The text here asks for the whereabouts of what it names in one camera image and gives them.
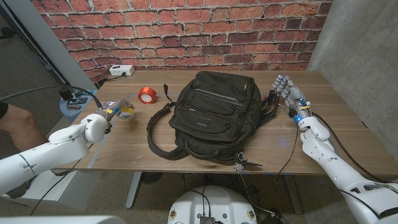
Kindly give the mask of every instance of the red tape roll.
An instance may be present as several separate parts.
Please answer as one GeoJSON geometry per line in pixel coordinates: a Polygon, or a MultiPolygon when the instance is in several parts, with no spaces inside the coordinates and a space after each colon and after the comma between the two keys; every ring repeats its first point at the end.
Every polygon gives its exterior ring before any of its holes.
{"type": "Polygon", "coordinates": [[[149,87],[144,87],[142,88],[139,93],[138,93],[138,99],[139,101],[143,103],[154,103],[156,98],[156,92],[155,90],[149,88],[149,87]]]}

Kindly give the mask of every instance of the table leg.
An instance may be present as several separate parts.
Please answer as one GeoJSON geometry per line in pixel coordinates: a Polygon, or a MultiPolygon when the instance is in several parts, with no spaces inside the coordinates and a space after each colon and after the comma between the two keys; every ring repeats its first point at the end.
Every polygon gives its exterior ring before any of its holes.
{"type": "Polygon", "coordinates": [[[289,192],[290,199],[292,201],[294,213],[300,215],[303,213],[303,208],[301,207],[299,194],[297,193],[297,186],[292,175],[284,175],[287,191],[289,192]]]}
{"type": "Polygon", "coordinates": [[[134,201],[135,201],[135,199],[137,197],[137,193],[138,193],[139,180],[141,178],[141,174],[142,174],[142,172],[134,172],[134,174],[132,176],[130,190],[129,190],[129,194],[128,194],[127,200],[126,200],[126,208],[127,209],[132,209],[132,206],[134,205],[134,201]]]}

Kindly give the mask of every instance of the yellow object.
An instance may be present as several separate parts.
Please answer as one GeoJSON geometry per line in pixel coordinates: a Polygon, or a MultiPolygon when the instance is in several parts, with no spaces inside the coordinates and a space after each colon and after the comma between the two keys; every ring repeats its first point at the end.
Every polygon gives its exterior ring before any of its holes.
{"type": "Polygon", "coordinates": [[[125,108],[123,108],[122,110],[121,110],[122,112],[128,112],[128,113],[131,113],[131,114],[134,114],[134,110],[131,108],[131,107],[125,107],[125,108]]]}

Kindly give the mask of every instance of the wooden table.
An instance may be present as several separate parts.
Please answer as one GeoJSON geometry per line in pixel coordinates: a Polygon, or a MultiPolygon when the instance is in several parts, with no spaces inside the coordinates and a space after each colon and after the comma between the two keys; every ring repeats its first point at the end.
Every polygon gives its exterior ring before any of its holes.
{"type": "MultiPolygon", "coordinates": [[[[322,116],[329,123],[359,164],[375,175],[398,174],[398,163],[383,148],[370,130],[365,127],[321,73],[228,72],[253,77],[262,96],[272,89],[271,85],[278,74],[289,75],[293,82],[305,93],[306,100],[311,101],[312,111],[322,116]]],[[[109,136],[106,136],[103,142],[95,144],[90,149],[90,153],[78,163],[75,169],[131,170],[139,173],[144,171],[235,173],[231,165],[226,166],[217,162],[202,161],[192,156],[178,161],[169,161],[155,155],[148,147],[146,131],[148,121],[151,116],[169,102],[164,94],[163,84],[169,86],[169,96],[176,101],[182,88],[194,79],[197,73],[198,71],[136,71],[131,77],[105,83],[96,94],[98,99],[104,102],[129,97],[129,101],[136,107],[134,110],[136,117],[127,121],[121,119],[116,121],[116,125],[114,125],[109,136]],[[138,100],[138,92],[145,86],[151,87],[157,92],[154,104],[146,105],[138,100]]],[[[95,110],[96,106],[91,101],[76,119],[76,123],[79,123],[81,119],[95,110]]],[[[155,143],[166,151],[176,147],[174,144],[175,132],[168,123],[171,116],[172,113],[160,119],[154,129],[155,143]]],[[[262,164],[262,167],[246,167],[245,172],[247,174],[278,173],[292,152],[295,137],[296,124],[292,118],[289,118],[285,110],[279,108],[277,117],[259,128],[244,150],[245,157],[250,162],[262,164]]],[[[331,137],[331,142],[340,156],[353,167],[356,167],[340,149],[333,137],[331,137]]],[[[72,165],[68,164],[63,168],[71,168],[72,165]]],[[[291,161],[282,173],[325,174],[315,161],[304,154],[300,138],[297,139],[291,161]]]]}

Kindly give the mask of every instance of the person's leg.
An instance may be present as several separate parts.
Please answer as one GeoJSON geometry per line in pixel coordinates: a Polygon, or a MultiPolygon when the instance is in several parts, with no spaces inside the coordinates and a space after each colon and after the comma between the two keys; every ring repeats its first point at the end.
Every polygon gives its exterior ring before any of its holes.
{"type": "Polygon", "coordinates": [[[37,127],[31,112],[0,102],[0,130],[7,132],[20,151],[32,149],[48,140],[37,127]]]}

